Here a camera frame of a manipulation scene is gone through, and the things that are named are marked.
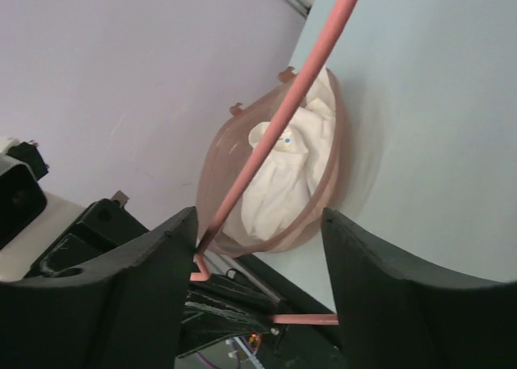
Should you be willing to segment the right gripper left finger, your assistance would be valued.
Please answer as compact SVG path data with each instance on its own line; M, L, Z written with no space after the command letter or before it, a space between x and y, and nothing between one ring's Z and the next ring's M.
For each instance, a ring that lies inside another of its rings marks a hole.
M2 283L2 367L172 368L197 230L184 208L55 277Z

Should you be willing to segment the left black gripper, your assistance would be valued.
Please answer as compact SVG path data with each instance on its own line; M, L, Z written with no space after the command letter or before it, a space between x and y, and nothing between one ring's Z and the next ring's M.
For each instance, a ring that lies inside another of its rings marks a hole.
M125 209L128 197L117 192L86 208L31 264L24 277L53 277L105 254L149 230Z

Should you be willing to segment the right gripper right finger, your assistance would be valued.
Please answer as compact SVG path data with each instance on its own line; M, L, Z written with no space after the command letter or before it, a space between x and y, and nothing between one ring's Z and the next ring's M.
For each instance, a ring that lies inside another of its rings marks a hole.
M515 367L515 283L435 265L333 209L322 240L349 368Z

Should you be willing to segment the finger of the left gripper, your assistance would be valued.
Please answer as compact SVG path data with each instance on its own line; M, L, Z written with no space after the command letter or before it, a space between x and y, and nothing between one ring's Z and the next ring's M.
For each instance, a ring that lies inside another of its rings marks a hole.
M224 340L281 332L273 322L278 304L224 275L189 284L180 326L179 359Z

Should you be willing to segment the white t shirt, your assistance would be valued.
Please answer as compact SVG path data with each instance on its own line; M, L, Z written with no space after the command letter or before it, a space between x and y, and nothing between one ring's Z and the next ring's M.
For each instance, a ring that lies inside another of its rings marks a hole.
M245 237L267 241L285 230L322 179L335 124L335 96L327 70L322 69L222 232L243 242Z

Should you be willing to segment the pink wire hanger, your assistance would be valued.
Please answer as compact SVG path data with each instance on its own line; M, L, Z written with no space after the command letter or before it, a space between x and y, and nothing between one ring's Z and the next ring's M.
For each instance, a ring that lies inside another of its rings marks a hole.
M208 228L197 245L194 261L199 270L191 273L192 283L205 282L211 277L211 272L204 261L204 252L214 240L216 234L225 223L229 214L242 197L253 177L266 160L275 146L277 139L295 114L302 99L308 93L311 85L322 70L339 37L343 33L358 0L336 0L328 19L312 50L305 60L300 72L294 79L294 83L288 90L283 102L271 119L270 125L259 141L258 146L246 164L243 166L226 197L221 202L215 215L211 219Z

